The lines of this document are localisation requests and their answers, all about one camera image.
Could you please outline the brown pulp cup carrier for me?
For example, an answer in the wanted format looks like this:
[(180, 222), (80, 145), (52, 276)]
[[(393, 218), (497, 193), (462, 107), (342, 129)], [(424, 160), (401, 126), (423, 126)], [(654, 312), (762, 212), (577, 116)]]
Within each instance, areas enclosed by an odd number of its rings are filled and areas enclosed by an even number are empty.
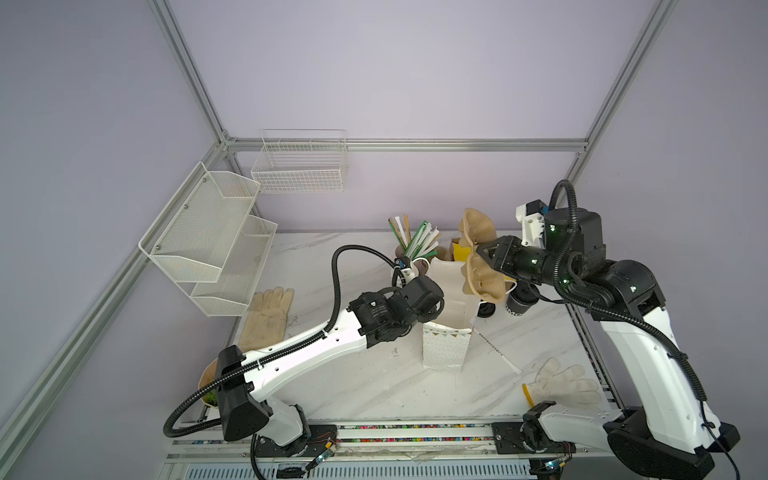
[(483, 302), (499, 304), (506, 297), (505, 277), (493, 270), (477, 252), (477, 247), (498, 238), (493, 221), (474, 208), (466, 208), (459, 222), (459, 245), (471, 250), (461, 268), (464, 277), (462, 291)]

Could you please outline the stack of black lids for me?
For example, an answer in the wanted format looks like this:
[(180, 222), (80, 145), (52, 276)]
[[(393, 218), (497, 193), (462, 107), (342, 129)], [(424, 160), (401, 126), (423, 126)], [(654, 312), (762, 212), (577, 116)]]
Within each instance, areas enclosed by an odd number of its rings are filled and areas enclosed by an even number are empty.
[(477, 317), (487, 319), (494, 315), (496, 305), (490, 302), (481, 302), (478, 306)]

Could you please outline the white paper takeout bag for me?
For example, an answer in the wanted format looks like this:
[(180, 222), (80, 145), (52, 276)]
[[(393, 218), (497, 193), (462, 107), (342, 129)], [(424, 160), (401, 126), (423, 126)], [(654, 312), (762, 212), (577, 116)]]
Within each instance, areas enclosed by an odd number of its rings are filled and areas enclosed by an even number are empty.
[(426, 369), (462, 369), (473, 333), (480, 299), (463, 290), (463, 262), (433, 260), (427, 271), (444, 293), (444, 308), (436, 320), (423, 325), (422, 364)]

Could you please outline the single black paper cup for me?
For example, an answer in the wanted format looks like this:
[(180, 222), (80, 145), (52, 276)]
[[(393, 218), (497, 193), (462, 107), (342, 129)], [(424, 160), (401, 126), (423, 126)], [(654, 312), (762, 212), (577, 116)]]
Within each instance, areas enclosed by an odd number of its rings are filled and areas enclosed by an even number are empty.
[(535, 285), (527, 282), (517, 282), (508, 293), (505, 308), (513, 316), (525, 314), (531, 307), (540, 301), (539, 291)]

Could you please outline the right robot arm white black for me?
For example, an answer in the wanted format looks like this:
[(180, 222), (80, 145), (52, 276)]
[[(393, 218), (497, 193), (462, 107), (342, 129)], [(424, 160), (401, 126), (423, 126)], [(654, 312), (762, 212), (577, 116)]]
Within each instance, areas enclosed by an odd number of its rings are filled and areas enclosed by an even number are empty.
[(714, 455), (739, 441), (737, 428), (718, 419), (688, 356), (671, 328), (665, 297), (652, 272), (632, 260), (607, 257), (598, 214), (579, 208), (525, 205), (521, 236), (501, 236), (483, 213), (469, 208), (459, 224), (470, 249), (465, 287), (496, 301), (505, 279), (521, 307), (541, 285), (581, 307), (607, 333), (640, 398), (636, 407), (593, 411), (577, 403), (578, 380), (547, 364), (524, 393), (530, 403), (523, 429), (531, 448), (554, 443), (608, 450), (636, 474), (702, 479)]

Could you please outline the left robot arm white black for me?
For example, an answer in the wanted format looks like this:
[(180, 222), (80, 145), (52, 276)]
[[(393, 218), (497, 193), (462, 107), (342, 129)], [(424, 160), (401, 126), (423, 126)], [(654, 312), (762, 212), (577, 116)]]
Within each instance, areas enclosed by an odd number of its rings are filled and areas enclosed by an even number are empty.
[(257, 436), (284, 456), (302, 453), (312, 441), (304, 411), (274, 393), (334, 359), (407, 335), (415, 324), (436, 319), (443, 307), (440, 286), (418, 277), (403, 287), (362, 293), (331, 327), (312, 328), (273, 347), (222, 350), (216, 391), (223, 440)]

